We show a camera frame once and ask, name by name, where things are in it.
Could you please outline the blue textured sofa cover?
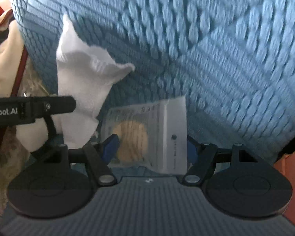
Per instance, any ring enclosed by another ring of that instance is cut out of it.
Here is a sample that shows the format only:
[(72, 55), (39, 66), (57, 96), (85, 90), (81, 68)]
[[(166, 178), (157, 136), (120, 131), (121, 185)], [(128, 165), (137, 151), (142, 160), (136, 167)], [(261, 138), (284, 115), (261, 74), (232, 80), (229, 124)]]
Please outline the blue textured sofa cover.
[(186, 97), (188, 133), (239, 142), (270, 163), (295, 151), (295, 0), (11, 0), (35, 69), (52, 94), (67, 15), (88, 45), (135, 71), (100, 112)]

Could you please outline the clear zip bag with pads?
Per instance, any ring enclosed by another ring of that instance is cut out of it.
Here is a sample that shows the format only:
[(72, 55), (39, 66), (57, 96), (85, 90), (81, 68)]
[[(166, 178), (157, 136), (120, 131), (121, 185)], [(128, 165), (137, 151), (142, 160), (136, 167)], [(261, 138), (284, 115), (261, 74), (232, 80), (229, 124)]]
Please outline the clear zip bag with pads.
[(119, 147), (109, 166), (143, 166), (160, 174), (187, 172), (185, 96), (154, 103), (111, 108), (101, 127), (102, 139), (116, 134)]

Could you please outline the white textured cloth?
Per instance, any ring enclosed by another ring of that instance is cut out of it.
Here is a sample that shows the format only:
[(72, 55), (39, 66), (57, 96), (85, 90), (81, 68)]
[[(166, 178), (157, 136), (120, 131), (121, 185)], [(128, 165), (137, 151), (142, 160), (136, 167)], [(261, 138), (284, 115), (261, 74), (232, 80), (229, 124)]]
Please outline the white textured cloth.
[(100, 110), (113, 84), (135, 70), (131, 63), (120, 64), (99, 46), (89, 46), (76, 33), (67, 15), (56, 51), (58, 94), (72, 96), (76, 109), (56, 114), (52, 122), (70, 149), (83, 147), (96, 133)]

